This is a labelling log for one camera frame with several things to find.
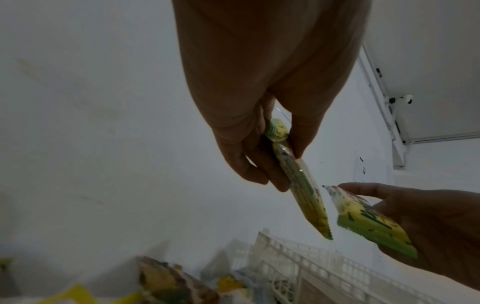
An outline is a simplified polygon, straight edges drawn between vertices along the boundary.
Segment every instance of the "hand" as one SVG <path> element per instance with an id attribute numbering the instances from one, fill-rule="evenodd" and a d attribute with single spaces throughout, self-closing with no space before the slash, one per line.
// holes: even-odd
<path id="1" fill-rule="evenodd" d="M 339 187 L 382 199 L 374 208 L 405 230 L 418 250 L 418 259 L 379 246 L 383 253 L 480 290 L 480 193 L 369 183 Z"/>
<path id="2" fill-rule="evenodd" d="M 292 112 L 301 157 L 357 59 L 370 0 L 173 0 L 173 8 L 190 93 L 223 157 L 242 178 L 287 191 L 261 138 L 275 98 Z"/>

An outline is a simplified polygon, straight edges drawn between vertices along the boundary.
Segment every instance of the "green packet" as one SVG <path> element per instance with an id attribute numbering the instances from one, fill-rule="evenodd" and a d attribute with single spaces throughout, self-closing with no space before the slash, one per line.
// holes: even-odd
<path id="1" fill-rule="evenodd" d="M 417 250 L 407 233 L 394 221 L 378 213 L 364 198 L 337 186 L 323 186 L 338 211 L 337 224 L 367 240 L 417 258 Z"/>
<path id="2" fill-rule="evenodd" d="M 290 191 L 307 221 L 325 238 L 333 239 L 319 187 L 288 143 L 289 131 L 280 119 L 271 119 L 264 135 L 273 142 L 273 152 L 290 180 Z"/>

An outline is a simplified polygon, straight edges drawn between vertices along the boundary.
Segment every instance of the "ceiling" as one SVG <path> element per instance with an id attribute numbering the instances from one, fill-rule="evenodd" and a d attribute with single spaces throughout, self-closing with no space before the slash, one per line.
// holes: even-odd
<path id="1" fill-rule="evenodd" d="M 365 50 L 404 141 L 480 137 L 480 0 L 374 0 Z"/>

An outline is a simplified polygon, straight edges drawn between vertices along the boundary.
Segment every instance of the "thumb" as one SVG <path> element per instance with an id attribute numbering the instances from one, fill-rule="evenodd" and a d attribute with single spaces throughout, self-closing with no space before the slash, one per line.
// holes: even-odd
<path id="1" fill-rule="evenodd" d="M 314 140 L 324 115 L 325 112 L 308 117 L 292 114 L 289 138 L 296 158 L 301 158 L 305 149 Z"/>

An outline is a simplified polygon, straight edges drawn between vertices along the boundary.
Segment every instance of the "white wire rack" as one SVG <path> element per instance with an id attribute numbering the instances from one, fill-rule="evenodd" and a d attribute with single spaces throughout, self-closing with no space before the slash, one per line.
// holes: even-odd
<path id="1" fill-rule="evenodd" d="M 295 303 L 300 277 L 321 281 L 339 304 L 443 304 L 409 286 L 343 257 L 337 252 L 302 245 L 260 232 L 248 266 L 271 282 L 282 304 Z"/>

